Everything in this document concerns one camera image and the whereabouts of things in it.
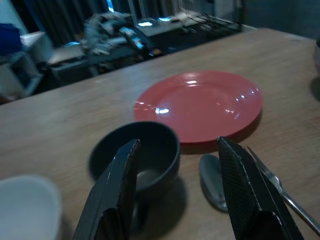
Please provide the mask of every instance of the fork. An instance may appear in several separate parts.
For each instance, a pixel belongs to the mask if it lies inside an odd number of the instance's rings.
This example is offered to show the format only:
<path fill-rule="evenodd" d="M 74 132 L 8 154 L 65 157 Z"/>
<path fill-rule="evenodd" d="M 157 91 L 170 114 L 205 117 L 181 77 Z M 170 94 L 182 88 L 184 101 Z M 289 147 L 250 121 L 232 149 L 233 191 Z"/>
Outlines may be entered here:
<path fill-rule="evenodd" d="M 256 165 L 261 170 L 261 172 L 270 180 L 270 182 L 275 186 L 280 195 L 283 197 L 284 201 L 290 206 L 290 208 L 298 214 L 306 224 L 320 237 L 320 225 L 314 220 L 286 191 L 284 190 L 280 179 L 269 170 L 269 168 L 264 165 L 264 163 L 259 159 L 255 152 L 248 147 L 249 152 L 255 159 Z"/>

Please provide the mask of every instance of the white bowl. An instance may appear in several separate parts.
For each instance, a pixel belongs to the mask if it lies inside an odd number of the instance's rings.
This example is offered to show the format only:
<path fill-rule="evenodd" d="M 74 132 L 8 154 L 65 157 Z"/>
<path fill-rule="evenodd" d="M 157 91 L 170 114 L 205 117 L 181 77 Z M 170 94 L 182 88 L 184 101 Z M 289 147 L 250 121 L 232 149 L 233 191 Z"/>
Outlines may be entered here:
<path fill-rule="evenodd" d="M 61 215 L 59 190 L 47 178 L 0 181 L 0 240 L 57 240 Z"/>

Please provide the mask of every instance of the dark curtain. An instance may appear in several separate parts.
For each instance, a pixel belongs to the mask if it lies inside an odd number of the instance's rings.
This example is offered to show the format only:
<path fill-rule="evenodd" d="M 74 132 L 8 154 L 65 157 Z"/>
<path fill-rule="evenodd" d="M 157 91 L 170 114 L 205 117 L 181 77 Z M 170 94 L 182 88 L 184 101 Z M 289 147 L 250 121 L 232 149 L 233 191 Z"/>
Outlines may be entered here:
<path fill-rule="evenodd" d="M 53 45 L 76 41 L 84 22 L 95 13 L 108 12 L 106 0 L 24 0 L 39 29 Z"/>

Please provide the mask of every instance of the plate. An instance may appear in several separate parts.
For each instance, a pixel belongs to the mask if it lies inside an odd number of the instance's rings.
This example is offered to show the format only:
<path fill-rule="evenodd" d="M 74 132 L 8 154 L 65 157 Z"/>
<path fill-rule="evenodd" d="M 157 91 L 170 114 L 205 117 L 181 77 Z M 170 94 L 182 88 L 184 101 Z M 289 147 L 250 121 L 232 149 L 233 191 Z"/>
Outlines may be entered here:
<path fill-rule="evenodd" d="M 228 72 L 187 72 L 147 89 L 135 102 L 136 121 L 171 127 L 181 143 L 204 143 L 247 127 L 262 109 L 259 89 Z"/>

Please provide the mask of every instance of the table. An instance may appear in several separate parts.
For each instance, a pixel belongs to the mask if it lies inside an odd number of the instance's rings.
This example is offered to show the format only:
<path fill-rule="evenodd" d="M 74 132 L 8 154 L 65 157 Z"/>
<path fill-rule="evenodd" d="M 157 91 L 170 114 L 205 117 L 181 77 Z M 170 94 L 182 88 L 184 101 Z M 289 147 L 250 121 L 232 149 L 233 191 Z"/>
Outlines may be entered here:
<path fill-rule="evenodd" d="M 174 74 L 228 71 L 248 78 L 263 95 L 261 122 L 241 144 L 249 145 L 320 221 L 320 102 L 311 91 L 317 85 L 314 46 L 311 39 L 260 29 L 0 106 L 0 177 L 49 177 L 61 190 L 64 224 L 72 233 L 93 185 L 90 152 L 108 132 L 133 121 L 139 95 Z M 138 239 L 234 239 L 229 216 L 213 209 L 201 192 L 200 157 L 181 156 L 175 197 L 164 198 L 167 207 L 153 206 L 156 229 Z M 305 239 L 317 238 L 292 215 Z"/>

